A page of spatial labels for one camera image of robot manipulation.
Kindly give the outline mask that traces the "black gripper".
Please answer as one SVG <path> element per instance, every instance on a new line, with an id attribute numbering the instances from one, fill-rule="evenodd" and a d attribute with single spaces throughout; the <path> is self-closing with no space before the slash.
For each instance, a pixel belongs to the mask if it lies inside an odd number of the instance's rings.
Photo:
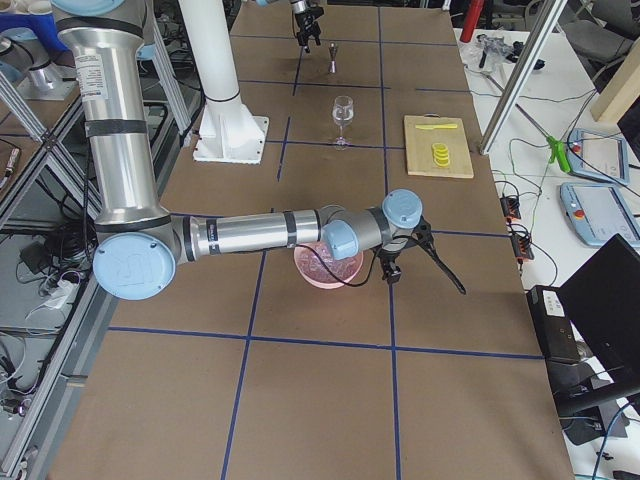
<path id="1" fill-rule="evenodd" d="M 295 14 L 295 21 L 298 27 L 296 39 L 299 45 L 303 45 L 305 53 L 310 53 L 309 40 L 313 39 L 315 44 L 321 45 L 321 28 L 318 19 L 322 16 L 321 9 L 308 9 Z"/>
<path id="2" fill-rule="evenodd" d="M 395 234 L 391 241 L 375 249 L 375 257 L 381 263 L 395 263 L 401 252 L 416 245 L 412 234 Z"/>

